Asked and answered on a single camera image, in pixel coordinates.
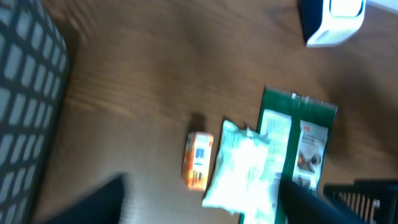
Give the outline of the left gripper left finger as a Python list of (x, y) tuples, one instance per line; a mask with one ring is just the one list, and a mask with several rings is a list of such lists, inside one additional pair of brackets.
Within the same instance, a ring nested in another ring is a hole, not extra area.
[(56, 215), (35, 223), (118, 224), (124, 202), (124, 174), (110, 181)]

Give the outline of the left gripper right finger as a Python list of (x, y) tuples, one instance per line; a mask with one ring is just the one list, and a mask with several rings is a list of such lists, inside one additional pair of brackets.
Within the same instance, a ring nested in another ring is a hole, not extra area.
[(311, 193), (289, 179), (282, 179), (279, 198), (289, 223), (360, 224), (348, 209), (337, 206), (325, 197)]

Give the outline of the light green wipes pack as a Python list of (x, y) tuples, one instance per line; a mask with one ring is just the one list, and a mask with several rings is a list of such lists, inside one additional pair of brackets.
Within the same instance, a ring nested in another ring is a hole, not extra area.
[(232, 215), (250, 211), (261, 185), (268, 150), (269, 143), (260, 134), (225, 120), (215, 169), (201, 205), (221, 208)]

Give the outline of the orange tissue pack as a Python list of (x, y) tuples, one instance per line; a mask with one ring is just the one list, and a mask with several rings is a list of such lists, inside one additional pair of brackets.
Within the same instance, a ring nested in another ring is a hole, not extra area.
[(182, 177), (189, 190), (206, 190), (213, 140), (212, 134), (204, 132), (192, 132), (187, 136)]

